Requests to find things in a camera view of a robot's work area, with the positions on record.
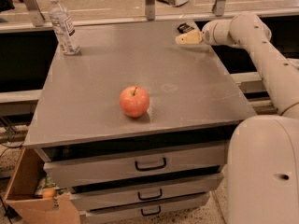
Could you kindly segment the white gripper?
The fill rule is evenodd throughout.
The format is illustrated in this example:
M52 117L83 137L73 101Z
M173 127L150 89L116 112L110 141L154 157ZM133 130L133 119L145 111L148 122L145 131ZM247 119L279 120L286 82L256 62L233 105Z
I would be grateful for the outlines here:
M231 20L214 20L209 21L202 28L202 33L199 30L192 30L188 33L178 35L176 43L180 45L200 44L202 37L205 43L211 46L230 46L235 44L230 34Z

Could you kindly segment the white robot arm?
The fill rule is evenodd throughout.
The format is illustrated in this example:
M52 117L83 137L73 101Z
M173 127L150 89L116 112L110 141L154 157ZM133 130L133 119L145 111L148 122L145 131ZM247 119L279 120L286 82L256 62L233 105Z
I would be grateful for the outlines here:
M270 113L235 129L227 155L227 224L299 224L299 69L271 43L272 32L254 13L217 19L176 37L243 49L268 94Z

